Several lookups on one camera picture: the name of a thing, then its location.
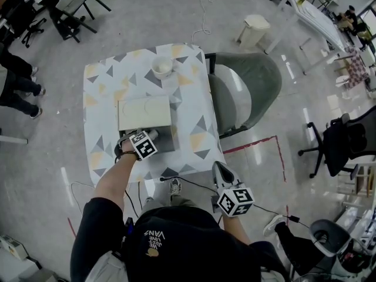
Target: floor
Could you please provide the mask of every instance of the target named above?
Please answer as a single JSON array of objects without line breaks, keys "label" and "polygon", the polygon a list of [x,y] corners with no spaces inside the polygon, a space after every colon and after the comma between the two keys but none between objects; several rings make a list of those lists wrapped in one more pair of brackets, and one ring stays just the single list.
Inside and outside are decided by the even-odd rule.
[{"label": "floor", "polygon": [[[39,67],[38,81],[47,89],[43,98],[28,97],[43,108],[36,120],[13,109],[0,109],[3,135],[26,137],[27,146],[0,144],[0,233],[22,242],[28,253],[46,268],[69,277],[69,259],[81,214],[71,194],[70,184],[92,185],[85,155],[82,114],[82,80],[85,65],[129,52],[173,42],[190,42],[192,32],[202,26],[200,0],[102,0],[112,12],[93,1],[89,7],[96,16],[88,24],[98,30],[80,33],[81,43],[62,41],[48,21],[45,32],[34,38],[29,49],[20,41],[10,51]],[[270,32],[253,51],[262,51],[286,21],[289,7],[273,16],[276,4],[269,0],[202,0],[206,9],[206,28],[194,36],[194,43],[206,52],[244,52],[234,37],[248,14],[263,15],[272,25]],[[308,36],[314,40],[301,51],[297,43]],[[336,64],[320,67],[307,76],[302,69],[320,57],[320,40],[312,31],[295,24],[270,57],[283,76],[282,90],[270,109],[251,130],[221,141],[224,151],[249,143],[253,145],[225,154],[246,185],[252,188],[256,203],[275,212],[293,214],[305,224],[314,220],[334,219],[341,211],[342,196],[335,193],[337,180],[324,166],[315,179],[309,179],[315,153],[298,157],[297,151],[314,146],[306,123],[313,121],[319,130],[342,113],[355,118],[372,106],[363,85],[346,91],[335,86]],[[210,172],[187,176],[202,184],[211,184]],[[78,203],[83,208],[89,200],[90,187],[73,184]],[[166,198],[167,184],[148,181],[140,185],[141,201],[147,195]],[[140,212],[137,184],[130,195]],[[183,185],[182,195],[210,211],[205,189]],[[133,216],[126,200],[125,218]],[[272,214],[255,207],[241,217],[252,241],[264,239],[264,225]],[[294,233],[308,237],[307,228],[290,223]],[[268,240],[276,243],[275,237]],[[287,264],[282,251],[278,251]]]}]

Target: patterned tablecloth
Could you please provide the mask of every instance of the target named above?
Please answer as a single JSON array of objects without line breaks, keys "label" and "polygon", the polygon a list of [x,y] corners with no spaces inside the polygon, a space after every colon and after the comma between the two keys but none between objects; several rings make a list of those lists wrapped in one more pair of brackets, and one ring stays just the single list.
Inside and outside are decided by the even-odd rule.
[{"label": "patterned tablecloth", "polygon": [[369,78],[369,74],[364,66],[364,63],[360,57],[359,49],[353,46],[349,46],[345,48],[345,51],[353,57],[350,59],[351,64],[348,68],[349,80],[348,83],[345,84],[346,88],[353,88],[357,84]]},{"label": "patterned tablecloth", "polygon": [[[173,73],[156,79],[157,56],[176,59]],[[83,121],[93,184],[113,166],[119,139],[119,100],[168,95],[175,151],[136,162],[130,182],[211,170],[224,162],[203,51],[188,44],[168,44],[114,56],[85,67]]]}]

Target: hand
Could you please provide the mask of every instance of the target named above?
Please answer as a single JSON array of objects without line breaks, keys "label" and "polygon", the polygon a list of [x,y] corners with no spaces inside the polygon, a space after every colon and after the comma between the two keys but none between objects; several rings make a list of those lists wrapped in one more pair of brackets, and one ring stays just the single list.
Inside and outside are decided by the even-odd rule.
[{"label": "hand", "polygon": [[134,152],[135,149],[133,148],[129,139],[126,139],[122,143],[122,151],[124,152]]}]

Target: white sneaker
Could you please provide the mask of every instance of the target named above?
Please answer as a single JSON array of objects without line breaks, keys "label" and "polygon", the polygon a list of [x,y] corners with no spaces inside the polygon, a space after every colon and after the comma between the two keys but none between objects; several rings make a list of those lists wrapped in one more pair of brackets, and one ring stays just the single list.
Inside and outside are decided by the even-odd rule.
[{"label": "white sneaker", "polygon": [[46,93],[46,89],[41,87],[41,91],[40,93],[38,94],[38,96],[43,96],[44,94]]},{"label": "white sneaker", "polygon": [[38,110],[38,114],[36,114],[34,117],[30,116],[31,119],[35,119],[37,118],[38,116],[40,116],[41,114],[43,113],[43,110],[41,108],[39,108]]},{"label": "white sneaker", "polygon": [[180,196],[181,191],[182,183],[177,178],[173,178],[170,182],[170,196]]},{"label": "white sneaker", "polygon": [[268,237],[270,235],[272,235],[273,233],[275,233],[274,229],[276,228],[276,225],[279,224],[279,223],[282,223],[284,222],[284,218],[282,215],[276,215],[273,217],[273,219],[271,220],[271,222],[269,222],[269,224],[267,224],[264,228],[264,236],[265,237]]},{"label": "white sneaker", "polygon": [[33,67],[31,70],[31,76],[34,76],[38,72],[38,67]]}]

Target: trash bin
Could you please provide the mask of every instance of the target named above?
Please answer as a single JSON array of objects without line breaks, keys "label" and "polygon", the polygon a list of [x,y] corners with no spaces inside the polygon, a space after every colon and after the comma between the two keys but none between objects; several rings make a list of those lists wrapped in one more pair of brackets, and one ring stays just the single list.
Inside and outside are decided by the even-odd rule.
[{"label": "trash bin", "polygon": [[244,20],[244,26],[236,38],[243,49],[254,47],[270,28],[270,24],[260,15],[249,15]]}]

